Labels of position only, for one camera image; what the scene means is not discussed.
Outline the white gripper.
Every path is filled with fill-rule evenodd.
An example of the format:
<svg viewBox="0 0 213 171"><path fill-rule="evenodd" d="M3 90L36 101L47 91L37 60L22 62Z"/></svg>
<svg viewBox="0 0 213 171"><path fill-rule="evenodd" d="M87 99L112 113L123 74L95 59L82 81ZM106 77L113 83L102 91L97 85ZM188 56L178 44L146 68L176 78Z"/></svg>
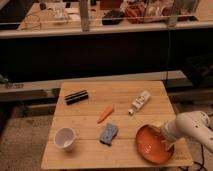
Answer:
<svg viewBox="0 0 213 171"><path fill-rule="evenodd" d="M183 137L177 128L175 120L165 122L160 126L160 131L164 137L163 143L166 150L170 150L174 143Z"/></svg>

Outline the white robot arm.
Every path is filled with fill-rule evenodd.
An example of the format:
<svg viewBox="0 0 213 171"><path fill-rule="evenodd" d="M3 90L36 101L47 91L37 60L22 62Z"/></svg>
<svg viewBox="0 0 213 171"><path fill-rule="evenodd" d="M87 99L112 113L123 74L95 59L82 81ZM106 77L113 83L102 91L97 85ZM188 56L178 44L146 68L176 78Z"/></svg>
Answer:
<svg viewBox="0 0 213 171"><path fill-rule="evenodd" d="M213 131L209 126L210 118L205 112L192 111L178 114L173 120L165 122L160 130L170 143L189 137L213 153Z"/></svg>

